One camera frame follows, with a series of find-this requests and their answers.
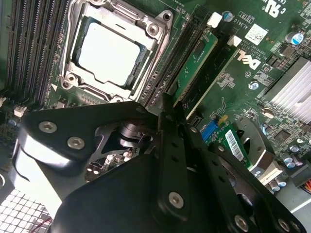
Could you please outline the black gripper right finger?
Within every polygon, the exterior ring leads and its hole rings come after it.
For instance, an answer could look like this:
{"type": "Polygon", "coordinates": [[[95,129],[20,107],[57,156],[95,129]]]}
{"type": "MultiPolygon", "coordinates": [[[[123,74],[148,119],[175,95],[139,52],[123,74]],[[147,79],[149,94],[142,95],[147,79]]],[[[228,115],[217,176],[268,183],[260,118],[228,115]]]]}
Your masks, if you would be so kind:
{"type": "Polygon", "coordinates": [[[206,145],[186,120],[183,105],[176,104],[178,121],[190,140],[191,158],[207,181],[200,187],[211,207],[216,233],[304,233],[299,220],[219,143],[206,145]]]}

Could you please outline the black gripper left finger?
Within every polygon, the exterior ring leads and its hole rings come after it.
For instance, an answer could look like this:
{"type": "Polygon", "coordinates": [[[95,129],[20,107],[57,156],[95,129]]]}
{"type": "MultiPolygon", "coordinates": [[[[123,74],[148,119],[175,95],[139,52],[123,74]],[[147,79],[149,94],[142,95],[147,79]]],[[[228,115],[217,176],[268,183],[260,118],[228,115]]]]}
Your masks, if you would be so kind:
{"type": "Polygon", "coordinates": [[[186,220],[191,132],[182,104],[173,104],[168,94],[155,112],[134,101],[30,112],[21,120],[11,181],[57,218],[66,197],[85,184],[87,165],[139,148],[158,160],[153,210],[186,220]]]}

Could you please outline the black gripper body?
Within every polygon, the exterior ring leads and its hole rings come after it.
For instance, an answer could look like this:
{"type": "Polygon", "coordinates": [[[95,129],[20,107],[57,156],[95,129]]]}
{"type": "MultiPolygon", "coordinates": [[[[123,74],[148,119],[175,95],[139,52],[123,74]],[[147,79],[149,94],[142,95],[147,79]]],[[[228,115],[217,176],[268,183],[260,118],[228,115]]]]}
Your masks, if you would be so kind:
{"type": "Polygon", "coordinates": [[[52,233],[231,233],[233,213],[225,209],[207,179],[199,152],[186,156],[185,184],[189,197],[183,209],[188,217],[176,217],[164,209],[157,196],[164,182],[157,177],[158,162],[143,155],[72,192],[59,207],[50,227],[52,233]]]}

